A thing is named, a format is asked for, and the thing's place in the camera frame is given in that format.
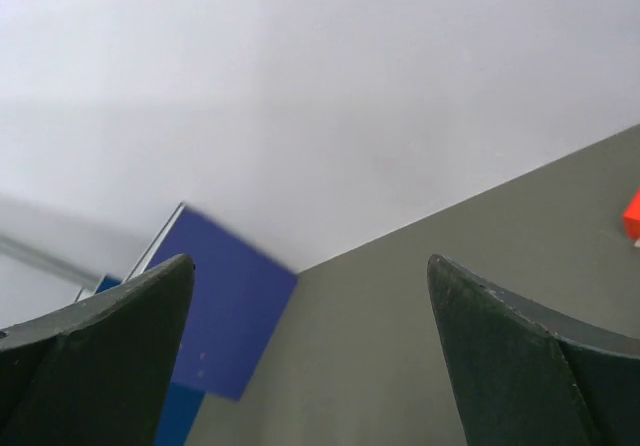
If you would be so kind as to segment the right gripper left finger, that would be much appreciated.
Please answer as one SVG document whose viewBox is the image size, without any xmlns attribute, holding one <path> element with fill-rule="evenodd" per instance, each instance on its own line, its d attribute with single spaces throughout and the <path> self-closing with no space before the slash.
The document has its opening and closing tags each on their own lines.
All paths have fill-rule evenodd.
<svg viewBox="0 0 640 446">
<path fill-rule="evenodd" d="M 4 445 L 151 445 L 192 299 L 184 254 L 1 331 Z"/>
</svg>

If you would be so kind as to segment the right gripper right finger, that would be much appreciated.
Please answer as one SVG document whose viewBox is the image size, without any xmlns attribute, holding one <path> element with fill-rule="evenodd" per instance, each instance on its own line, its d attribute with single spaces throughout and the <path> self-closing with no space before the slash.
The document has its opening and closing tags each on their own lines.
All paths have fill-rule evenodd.
<svg viewBox="0 0 640 446">
<path fill-rule="evenodd" d="M 427 266 L 470 445 L 636 445 L 639 341 L 503 289 L 454 261 Z"/>
</svg>

